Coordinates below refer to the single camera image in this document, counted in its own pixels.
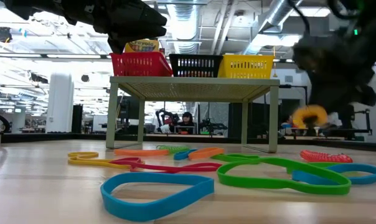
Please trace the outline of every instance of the orange rubber band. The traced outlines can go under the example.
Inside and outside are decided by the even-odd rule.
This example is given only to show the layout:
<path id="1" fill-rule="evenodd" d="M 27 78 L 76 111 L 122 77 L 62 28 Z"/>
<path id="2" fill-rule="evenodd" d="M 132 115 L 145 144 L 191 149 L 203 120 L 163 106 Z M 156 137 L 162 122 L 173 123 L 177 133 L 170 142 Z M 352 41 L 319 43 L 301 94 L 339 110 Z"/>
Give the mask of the orange rubber band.
<path id="1" fill-rule="evenodd" d="M 167 149 L 161 150 L 134 150 L 134 149 L 115 149 L 117 156 L 166 156 L 169 154 Z"/>
<path id="2" fill-rule="evenodd" d="M 322 126 L 327 123 L 327 113 L 322 106 L 308 105 L 304 108 L 297 109 L 293 114 L 293 123 L 298 128 L 306 128 L 304 119 L 310 116 L 317 116 L 316 125 Z"/>
<path id="3" fill-rule="evenodd" d="M 206 159 L 212 156 L 223 154 L 224 149 L 219 147 L 209 147 L 204 149 L 199 149 L 198 151 L 192 152 L 188 155 L 189 159 Z"/>

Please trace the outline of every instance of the black basket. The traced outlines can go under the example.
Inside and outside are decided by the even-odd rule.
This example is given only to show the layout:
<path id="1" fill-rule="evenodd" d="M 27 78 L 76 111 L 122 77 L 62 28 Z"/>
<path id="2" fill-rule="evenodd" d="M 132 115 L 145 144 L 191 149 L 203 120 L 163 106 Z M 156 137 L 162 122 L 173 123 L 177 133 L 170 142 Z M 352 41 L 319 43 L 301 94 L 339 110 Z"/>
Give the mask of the black basket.
<path id="1" fill-rule="evenodd" d="M 169 54 L 174 77 L 217 78 L 222 55 Z"/>

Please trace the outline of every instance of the shelf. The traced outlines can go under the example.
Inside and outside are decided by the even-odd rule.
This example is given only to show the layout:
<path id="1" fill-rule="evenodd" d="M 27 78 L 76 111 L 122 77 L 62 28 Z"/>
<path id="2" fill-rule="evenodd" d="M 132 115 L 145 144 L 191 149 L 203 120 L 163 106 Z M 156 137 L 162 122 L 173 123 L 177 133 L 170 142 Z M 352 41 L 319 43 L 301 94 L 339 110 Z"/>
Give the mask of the shelf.
<path id="1" fill-rule="evenodd" d="M 279 86 L 279 80 L 236 78 L 111 77 L 111 83 L 146 101 L 251 101 Z"/>

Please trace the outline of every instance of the silicone loop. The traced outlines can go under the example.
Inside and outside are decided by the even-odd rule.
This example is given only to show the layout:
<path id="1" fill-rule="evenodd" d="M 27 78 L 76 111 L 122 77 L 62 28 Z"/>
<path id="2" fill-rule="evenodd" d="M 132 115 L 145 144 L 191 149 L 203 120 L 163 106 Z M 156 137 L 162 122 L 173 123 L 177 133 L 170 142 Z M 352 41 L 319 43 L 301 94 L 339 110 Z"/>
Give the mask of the silicone loop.
<path id="1" fill-rule="evenodd" d="M 352 162 L 351 157 L 345 154 L 331 155 L 325 152 L 303 150 L 300 156 L 308 162 Z"/>
<path id="2" fill-rule="evenodd" d="M 113 159 L 88 159 L 98 157 L 97 152 L 71 152 L 68 153 L 68 163 L 74 165 L 91 165 L 91 166 L 105 166 L 117 169 L 129 169 L 129 165 L 118 165 L 110 163 Z M 135 163 L 143 163 L 140 158 L 130 157 L 124 158 L 124 161 L 131 161 Z"/>
<path id="3" fill-rule="evenodd" d="M 156 146 L 156 149 L 166 149 L 169 151 L 170 154 L 174 154 L 177 152 L 184 152 L 188 151 L 189 147 L 188 146 L 165 146 L 165 145 L 160 145 Z"/>
<path id="4" fill-rule="evenodd" d="M 163 150 L 134 150 L 134 149 L 115 149 L 117 156 L 166 156 L 169 151 Z"/>
<path id="5" fill-rule="evenodd" d="M 188 155 L 192 152 L 197 151 L 197 149 L 191 149 L 186 152 L 177 152 L 174 154 L 174 160 L 183 160 L 183 159 L 188 159 Z"/>
<path id="6" fill-rule="evenodd" d="M 368 164 L 338 164 L 329 166 L 328 169 L 334 172 L 343 173 L 350 171 L 361 171 L 368 172 L 372 175 L 364 177 L 349 177 L 352 184 L 373 184 L 376 183 L 376 167 Z M 295 170 L 292 174 L 292 179 L 296 181 L 306 182 L 309 184 L 319 184 L 319 185 L 337 185 L 336 182 L 318 177 L 316 175 L 308 174 L 303 171 Z"/>
<path id="7" fill-rule="evenodd" d="M 208 147 L 204 149 L 199 149 L 198 151 L 192 152 L 188 155 L 189 159 L 206 159 L 212 156 L 223 154 L 224 149 L 219 147 Z"/>
<path id="8" fill-rule="evenodd" d="M 322 167 L 322 168 L 327 168 L 327 167 L 330 167 L 330 166 L 333 166 L 333 165 L 338 165 L 338 164 L 341 164 L 341 163 L 340 162 L 308 162 L 307 164 Z M 290 167 L 286 168 L 286 172 L 288 174 L 292 174 L 293 171 L 294 170 Z"/>
<path id="9" fill-rule="evenodd" d="M 245 161 L 250 159 L 258 159 L 259 156 L 257 155 L 247 155 L 247 154 L 219 154 L 216 156 L 212 156 L 212 159 L 224 161 L 224 162 L 237 162 L 237 161 Z"/>
<path id="10" fill-rule="evenodd" d="M 147 203 L 125 202 L 112 196 L 111 193 L 117 186 L 130 182 L 184 184 L 192 185 L 192 187 L 166 198 Z M 146 222 L 162 218 L 212 193 L 214 193 L 213 179 L 187 174 L 125 173 L 111 177 L 101 186 L 105 210 L 116 217 L 134 222 Z"/>
<path id="11" fill-rule="evenodd" d="M 245 165 L 245 164 L 259 164 L 261 162 L 289 167 L 294 170 L 302 170 L 309 172 L 311 174 L 324 177 L 340 185 L 311 185 L 302 184 L 293 180 L 286 179 L 271 179 L 271 178 L 252 178 L 252 177 L 237 177 L 225 174 L 230 169 Z M 282 159 L 277 157 L 261 157 L 259 159 L 252 159 L 247 161 L 231 162 L 221 166 L 217 170 L 217 175 L 219 181 L 222 184 L 234 186 L 234 187 L 244 187 L 244 188 L 261 188 L 261 189 L 294 189 L 300 192 L 305 192 L 309 194 L 329 194 L 329 195 L 345 195 L 350 191 L 351 181 L 337 172 L 327 170 L 324 168 L 312 166 L 302 162 L 292 161 L 289 159 Z"/>
<path id="12" fill-rule="evenodd" d="M 322 126 L 327 123 L 327 113 L 322 106 L 308 105 L 299 108 L 293 113 L 293 123 L 299 128 L 306 128 L 304 119 L 310 116 L 317 116 L 316 125 Z"/>
<path id="13" fill-rule="evenodd" d="M 119 164 L 119 165 L 130 165 L 131 171 L 136 171 L 134 168 L 142 168 L 142 169 L 151 169 L 151 170 L 163 170 L 167 173 L 172 173 L 172 174 L 175 174 L 178 172 L 212 172 L 212 171 L 216 171 L 217 168 L 221 166 L 221 164 L 217 164 L 213 162 L 203 162 L 203 163 L 191 164 L 191 165 L 183 166 L 183 167 L 156 166 L 156 165 L 140 164 L 137 162 L 126 161 L 123 159 L 111 161 L 111 163 Z"/>

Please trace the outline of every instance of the yellow basket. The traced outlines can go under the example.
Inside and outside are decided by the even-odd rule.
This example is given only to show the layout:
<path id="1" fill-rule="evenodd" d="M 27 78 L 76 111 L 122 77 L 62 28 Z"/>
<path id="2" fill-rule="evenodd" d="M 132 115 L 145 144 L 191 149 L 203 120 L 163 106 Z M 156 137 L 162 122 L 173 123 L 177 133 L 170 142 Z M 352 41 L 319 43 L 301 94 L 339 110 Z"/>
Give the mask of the yellow basket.
<path id="1" fill-rule="evenodd" d="M 219 78 L 271 78 L 274 56 L 224 55 Z"/>

